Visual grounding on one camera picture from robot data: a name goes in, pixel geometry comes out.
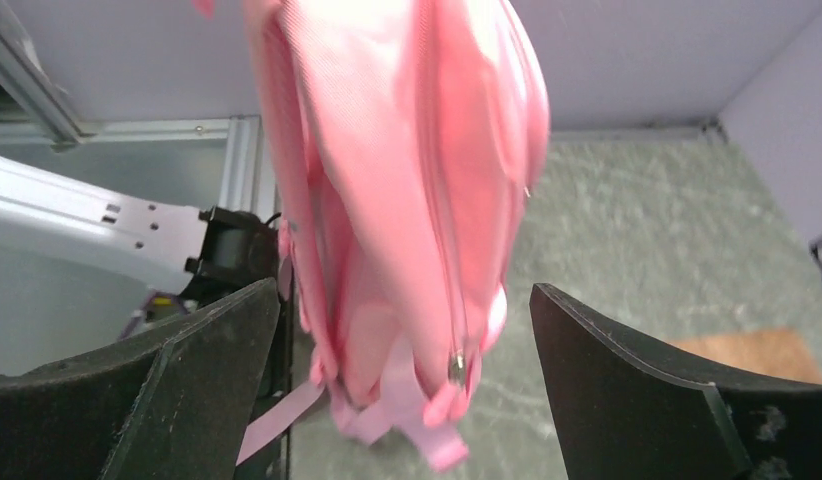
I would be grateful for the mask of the pink school backpack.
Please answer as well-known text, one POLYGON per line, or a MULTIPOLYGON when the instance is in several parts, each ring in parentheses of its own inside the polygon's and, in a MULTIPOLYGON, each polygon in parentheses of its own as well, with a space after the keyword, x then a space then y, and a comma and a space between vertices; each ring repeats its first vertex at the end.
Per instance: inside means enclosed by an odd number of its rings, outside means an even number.
POLYGON ((281 199, 279 283, 314 341, 308 380, 250 423, 248 459, 328 395, 341 433, 401 432, 429 466, 507 318, 549 102, 508 1, 247 1, 281 199))

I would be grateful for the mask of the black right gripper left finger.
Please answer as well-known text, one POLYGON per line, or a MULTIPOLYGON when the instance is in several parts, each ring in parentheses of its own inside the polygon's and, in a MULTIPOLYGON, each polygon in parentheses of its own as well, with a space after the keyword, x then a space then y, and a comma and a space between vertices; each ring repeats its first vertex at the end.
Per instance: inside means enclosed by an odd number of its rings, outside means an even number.
POLYGON ((20 376, 0 479, 231 479, 276 330, 272 279, 20 376))

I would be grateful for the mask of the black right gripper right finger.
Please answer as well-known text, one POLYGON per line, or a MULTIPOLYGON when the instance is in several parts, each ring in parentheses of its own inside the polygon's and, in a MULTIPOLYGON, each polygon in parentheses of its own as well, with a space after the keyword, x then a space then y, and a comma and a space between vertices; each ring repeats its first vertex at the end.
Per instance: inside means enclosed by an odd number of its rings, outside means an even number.
POLYGON ((546 283, 530 312, 571 479, 822 479, 822 385, 685 352, 546 283))

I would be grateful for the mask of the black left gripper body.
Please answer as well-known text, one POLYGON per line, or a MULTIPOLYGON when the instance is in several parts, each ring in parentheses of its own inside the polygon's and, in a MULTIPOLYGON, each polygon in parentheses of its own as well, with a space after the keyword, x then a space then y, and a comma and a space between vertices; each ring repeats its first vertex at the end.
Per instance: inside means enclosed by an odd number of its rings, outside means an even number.
POLYGON ((246 211, 219 206, 199 213, 207 226, 201 252, 188 258, 192 275, 183 290, 185 300, 208 305, 252 283, 278 275, 278 231, 271 222, 246 211))

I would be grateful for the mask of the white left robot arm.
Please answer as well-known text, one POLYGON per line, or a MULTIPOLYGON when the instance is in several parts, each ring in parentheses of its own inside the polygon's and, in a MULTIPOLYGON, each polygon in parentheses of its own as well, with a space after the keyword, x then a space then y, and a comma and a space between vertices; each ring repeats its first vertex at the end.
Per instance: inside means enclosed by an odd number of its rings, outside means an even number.
POLYGON ((279 267, 276 229, 214 206, 153 202, 0 156, 0 244, 212 303, 279 267))

